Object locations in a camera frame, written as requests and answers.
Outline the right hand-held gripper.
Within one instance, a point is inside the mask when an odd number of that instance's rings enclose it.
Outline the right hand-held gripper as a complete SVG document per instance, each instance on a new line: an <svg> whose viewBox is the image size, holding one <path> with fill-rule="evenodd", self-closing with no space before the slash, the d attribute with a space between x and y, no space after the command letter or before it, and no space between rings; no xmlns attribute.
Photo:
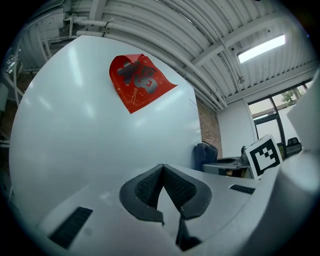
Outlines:
<svg viewBox="0 0 320 256"><path fill-rule="evenodd" d="M267 134L250 146L243 146L240 157L218 158L217 163L203 164L202 170L214 175L239 177L240 169L237 165L229 164L239 159L241 166L247 168L244 178L255 180L259 180L266 170L277 167L283 162L274 137Z"/></svg>

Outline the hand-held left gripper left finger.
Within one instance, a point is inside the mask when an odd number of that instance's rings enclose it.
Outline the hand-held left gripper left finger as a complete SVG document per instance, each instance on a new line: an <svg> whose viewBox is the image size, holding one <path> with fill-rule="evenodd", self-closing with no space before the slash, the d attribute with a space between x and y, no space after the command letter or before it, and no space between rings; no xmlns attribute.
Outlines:
<svg viewBox="0 0 320 256"><path fill-rule="evenodd" d="M63 256L181 256L164 212L152 205L163 165L101 177L56 206L39 224Z"/></svg>

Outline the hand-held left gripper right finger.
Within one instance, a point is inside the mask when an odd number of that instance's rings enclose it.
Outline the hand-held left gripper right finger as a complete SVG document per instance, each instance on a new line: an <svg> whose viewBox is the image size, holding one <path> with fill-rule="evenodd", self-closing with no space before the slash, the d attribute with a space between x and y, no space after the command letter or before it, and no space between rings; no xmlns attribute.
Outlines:
<svg viewBox="0 0 320 256"><path fill-rule="evenodd" d="M257 225L249 213L252 195L260 181L165 165L196 186L195 196L182 207L190 235L190 252L238 252Z"/></svg>

